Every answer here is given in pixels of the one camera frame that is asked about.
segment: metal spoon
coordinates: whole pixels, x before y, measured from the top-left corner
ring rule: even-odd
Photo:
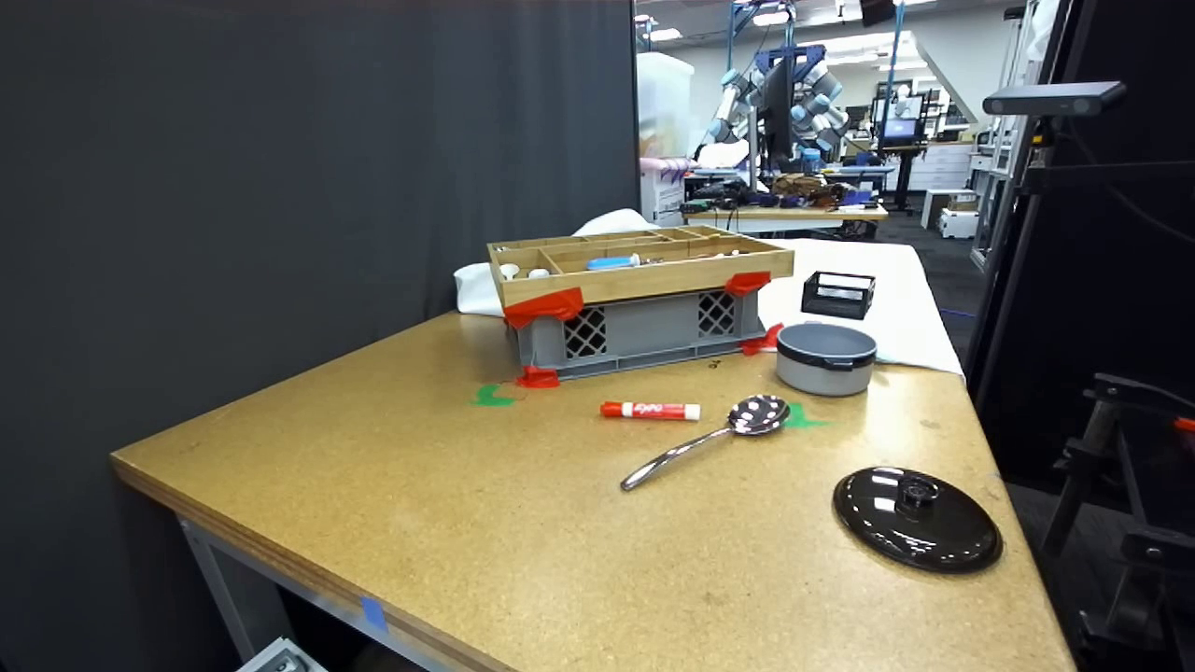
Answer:
[[[623,493],[637,488],[641,481],[662,474],[667,464],[676,464],[676,461],[692,455],[693,447],[712,446],[712,441],[722,441],[727,435],[737,435],[737,436],[779,435],[784,418],[788,418],[788,405],[779,395],[748,395],[727,410],[726,426],[718,426],[712,435],[692,436],[684,446],[671,446],[667,452],[645,461],[637,471],[632,471],[620,481],[620,488]]]

